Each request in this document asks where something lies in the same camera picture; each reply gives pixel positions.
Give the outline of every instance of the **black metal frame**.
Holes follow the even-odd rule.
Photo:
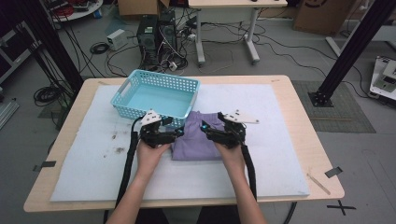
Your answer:
[[[340,85],[349,69],[358,60],[381,26],[389,19],[395,6],[396,1],[375,0],[373,2],[361,24],[341,52],[329,75],[327,75],[317,92],[311,94],[314,106],[325,106],[328,104],[335,89]]]

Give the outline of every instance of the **wooden table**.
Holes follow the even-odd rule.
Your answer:
[[[252,8],[250,14],[250,26],[247,35],[244,36],[247,43],[247,48],[252,57],[252,64],[260,61],[259,54],[253,45],[252,37],[254,33],[254,27],[256,25],[256,20],[259,15],[259,10],[261,7],[285,7],[288,4],[286,0],[258,0],[253,2],[251,0],[190,0],[189,6],[192,8],[197,8],[197,28],[195,37],[195,46],[198,55],[198,64],[202,65],[205,63],[204,49],[202,47],[202,35],[201,35],[201,22],[202,22],[202,9],[208,8],[225,8],[226,11],[216,12],[218,17],[234,17],[239,14],[242,8]]]
[[[193,77],[202,84],[270,84],[289,129],[303,173],[306,175],[310,195],[304,197],[271,197],[260,199],[266,202],[295,202],[306,200],[329,200],[344,197],[344,190],[337,176],[328,178],[324,173],[332,169],[332,165],[323,146],[318,140],[311,122],[306,115],[297,93],[286,76],[230,76],[230,77]],[[65,202],[52,203],[50,196],[55,189],[64,159],[72,146],[81,122],[87,113],[95,92],[100,85],[120,85],[124,78],[88,79],[75,101],[62,127],[47,161],[56,161],[54,167],[42,168],[33,188],[26,200],[26,212],[48,212],[67,210],[112,209],[115,202]],[[143,207],[200,206],[235,203],[235,200],[166,200],[143,202]]]

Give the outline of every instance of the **gray concrete floor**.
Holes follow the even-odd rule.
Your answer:
[[[118,28],[132,31],[137,29],[137,21],[121,21],[116,14],[105,13],[96,20],[92,17],[81,18],[64,23],[64,29],[70,31],[72,25],[76,38],[82,49],[90,56],[92,44],[106,41],[106,36]],[[265,28],[264,35],[288,46],[308,46],[319,49],[335,58],[327,45],[324,35],[313,35],[292,30],[290,20],[258,21]],[[71,47],[64,29],[60,36],[71,58],[77,63],[77,56]],[[205,27],[204,38],[209,40],[234,40],[227,30]],[[346,40],[337,36],[340,45]],[[326,58],[312,49],[290,49],[279,46],[274,41],[260,37],[257,46],[262,59],[256,65],[250,59],[243,43],[220,45],[204,43],[207,63],[199,68],[196,62],[193,45],[187,47],[189,66],[184,71],[174,74],[182,76],[225,76],[225,75],[278,75],[283,74],[292,80],[323,80],[318,69],[298,66],[289,56],[277,56],[277,53],[290,54],[303,65],[315,66],[327,74],[334,60]],[[375,57],[377,55],[396,58],[396,52],[384,42],[372,42],[355,63],[361,71],[360,78],[356,70],[351,70],[345,80],[355,85],[360,92],[359,84],[367,91],[372,78]],[[105,55],[94,55],[92,63],[105,74]],[[129,74],[140,63],[138,48],[125,50],[115,56],[112,63]],[[92,77],[85,69],[84,77]],[[25,213],[23,204],[35,183],[38,173],[33,167],[47,157],[50,144],[58,131],[50,119],[39,119],[42,110],[35,106],[33,94],[36,90],[49,85],[47,78],[33,58],[29,58],[4,83],[6,101],[17,98],[21,107],[11,120],[0,131],[0,222],[1,223],[102,223],[103,211]],[[345,189],[346,196],[341,200],[343,205],[354,206],[356,210],[346,210],[344,216],[340,209],[330,209],[326,205],[338,205],[334,201],[299,202],[290,223],[395,223],[396,220],[396,110],[379,102],[360,98],[348,86],[361,106],[367,118],[373,124],[376,133],[318,133],[330,161],[334,167],[340,166],[344,172],[338,177]],[[290,203],[264,203],[262,211],[269,223],[283,223],[289,211]],[[194,223],[200,208],[167,208],[165,209],[170,223]]]

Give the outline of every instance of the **metal stand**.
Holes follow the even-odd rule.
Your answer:
[[[41,6],[39,1],[17,1],[15,8],[18,9],[16,13],[25,19],[32,33],[41,41],[47,52],[55,62],[59,70],[64,75],[64,78],[70,85],[74,94],[77,96],[82,87],[83,80],[79,72],[70,58],[67,50],[59,38],[58,34],[53,30],[47,13]]]
[[[349,69],[358,60],[366,46],[389,18],[396,1],[376,0],[367,12],[361,25],[346,44],[332,70],[314,95],[314,105],[326,105],[335,89],[347,75]]]
[[[251,12],[251,19],[250,19],[250,26],[248,29],[248,34],[245,35],[245,41],[247,42],[247,47],[248,47],[248,50],[249,50],[251,58],[252,58],[252,61],[251,61],[252,64],[256,64],[257,62],[260,61],[259,54],[257,53],[256,48],[254,48],[253,41],[252,41],[253,34],[254,34],[254,27],[256,26],[256,18],[257,18],[258,14],[259,14],[259,9],[257,7],[253,8],[253,10]]]
[[[7,105],[0,106],[0,130],[15,113],[15,111],[20,107],[17,100],[14,98]]]
[[[205,63],[204,48],[202,47],[202,34],[201,34],[201,9],[197,11],[197,35],[195,38],[195,47],[197,48],[198,64],[201,66]]]

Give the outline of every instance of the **plastic crate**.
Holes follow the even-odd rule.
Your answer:
[[[170,127],[181,127],[198,94],[200,81],[144,70],[134,70],[121,85],[111,104],[123,118],[137,119],[153,109],[172,117]]]

